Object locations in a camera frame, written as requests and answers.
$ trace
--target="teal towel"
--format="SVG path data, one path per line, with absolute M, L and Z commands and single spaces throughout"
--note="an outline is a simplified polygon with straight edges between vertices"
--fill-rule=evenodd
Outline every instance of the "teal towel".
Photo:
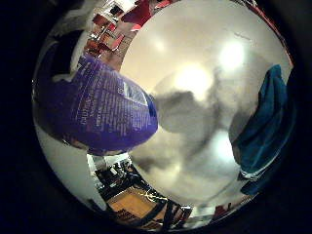
M 243 177 L 257 181 L 257 184 L 268 179 L 266 176 L 275 168 L 272 163 L 279 157 L 293 131 L 295 116 L 293 102 L 282 79 L 281 66 L 274 65 L 266 73 L 259 91 L 256 113 L 235 142 L 241 153 Z

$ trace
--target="purple plastic package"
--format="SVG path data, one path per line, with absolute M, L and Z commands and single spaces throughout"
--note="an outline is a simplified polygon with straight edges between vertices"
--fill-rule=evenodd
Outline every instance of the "purple plastic package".
M 79 60 L 71 81 L 52 81 L 52 47 L 42 61 L 35 94 L 50 129 L 97 155 L 125 152 L 144 143 L 158 128 L 155 105 L 136 83 L 90 55 Z

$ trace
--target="white surface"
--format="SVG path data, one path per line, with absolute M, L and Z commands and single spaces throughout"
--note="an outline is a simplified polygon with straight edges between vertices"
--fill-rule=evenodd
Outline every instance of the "white surface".
M 143 178 L 182 205 L 241 197 L 245 182 L 237 180 L 231 142 L 254 114 L 274 64 L 287 82 L 292 68 L 275 33 L 231 1 L 182 0 L 150 19 L 121 67 L 158 109 L 158 132 L 131 153 Z
M 101 209 L 106 210 L 106 204 L 90 176 L 87 152 L 55 140 L 36 123 L 35 128 L 47 161 L 63 185 L 87 207 L 91 207 L 87 200 L 93 199 Z

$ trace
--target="dark background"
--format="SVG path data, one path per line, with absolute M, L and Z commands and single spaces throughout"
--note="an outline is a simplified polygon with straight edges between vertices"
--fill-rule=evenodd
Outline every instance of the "dark background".
M 72 0 L 2 1 L 0 233 L 140 233 L 98 217 L 56 179 L 31 116 L 31 78 L 46 34 Z M 194 233 L 311 233 L 312 1 L 258 1 L 281 29 L 296 63 L 299 116 L 282 169 L 251 204 Z

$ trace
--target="fisheye lens view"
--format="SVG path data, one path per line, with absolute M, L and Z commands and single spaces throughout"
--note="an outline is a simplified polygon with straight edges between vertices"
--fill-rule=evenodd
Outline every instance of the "fisheye lens view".
M 286 158 L 296 62 L 251 0 L 86 0 L 53 26 L 32 117 L 82 204 L 145 231 L 238 212 Z

